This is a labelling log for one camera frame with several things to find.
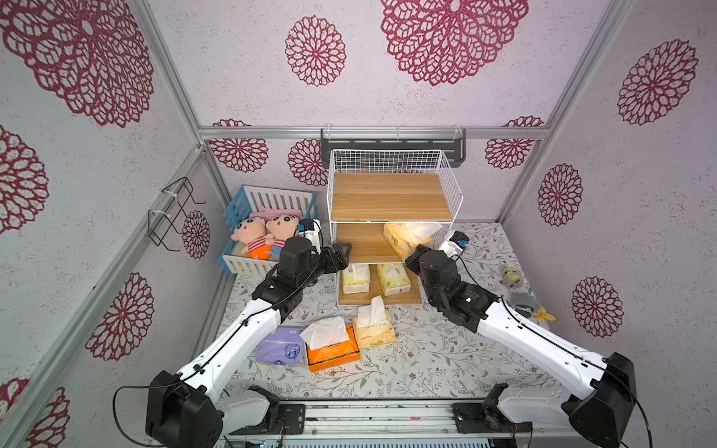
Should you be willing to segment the yellow tissue pack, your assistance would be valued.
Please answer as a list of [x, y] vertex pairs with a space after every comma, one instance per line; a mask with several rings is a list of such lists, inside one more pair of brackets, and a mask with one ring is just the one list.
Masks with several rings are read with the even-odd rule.
[[373, 297], [370, 304], [358, 308], [354, 331], [360, 350], [396, 342], [392, 318], [382, 296]]
[[433, 235], [442, 227], [442, 224], [435, 222], [390, 222], [384, 224], [383, 236], [398, 257], [405, 261], [419, 245], [431, 248]]

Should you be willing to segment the orange tissue pack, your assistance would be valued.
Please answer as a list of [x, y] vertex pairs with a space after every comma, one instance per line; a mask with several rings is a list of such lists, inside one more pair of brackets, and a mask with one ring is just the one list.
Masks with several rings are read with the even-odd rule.
[[308, 369], [318, 373], [360, 360], [360, 348], [352, 325], [343, 317], [311, 323], [300, 336], [306, 347]]

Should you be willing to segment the purple tissue pack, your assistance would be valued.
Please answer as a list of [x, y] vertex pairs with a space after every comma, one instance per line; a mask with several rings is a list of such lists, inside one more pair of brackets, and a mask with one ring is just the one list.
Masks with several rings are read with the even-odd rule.
[[255, 360], [261, 364], [302, 365], [305, 345], [300, 327], [279, 327], [258, 345]]

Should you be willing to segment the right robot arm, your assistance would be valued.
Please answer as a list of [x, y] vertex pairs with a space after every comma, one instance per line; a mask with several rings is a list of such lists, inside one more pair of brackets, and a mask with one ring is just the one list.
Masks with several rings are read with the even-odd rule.
[[634, 411], [642, 412], [634, 363], [620, 353], [601, 356], [534, 324], [506, 300], [461, 279], [456, 261], [419, 246], [405, 266], [419, 276], [429, 304], [450, 322], [505, 345], [556, 378], [569, 399], [561, 414], [584, 439], [621, 447]]

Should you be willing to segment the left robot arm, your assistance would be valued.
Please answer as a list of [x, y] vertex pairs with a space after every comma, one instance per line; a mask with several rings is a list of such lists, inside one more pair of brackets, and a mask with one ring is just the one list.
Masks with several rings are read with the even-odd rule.
[[221, 394], [258, 344], [302, 302], [304, 290], [319, 276], [348, 267], [351, 250], [349, 243], [318, 249], [305, 237], [289, 238], [233, 324], [179, 371], [160, 371], [145, 387], [151, 446], [212, 447], [238, 430], [277, 429], [279, 399], [271, 392], [252, 386], [230, 397]]

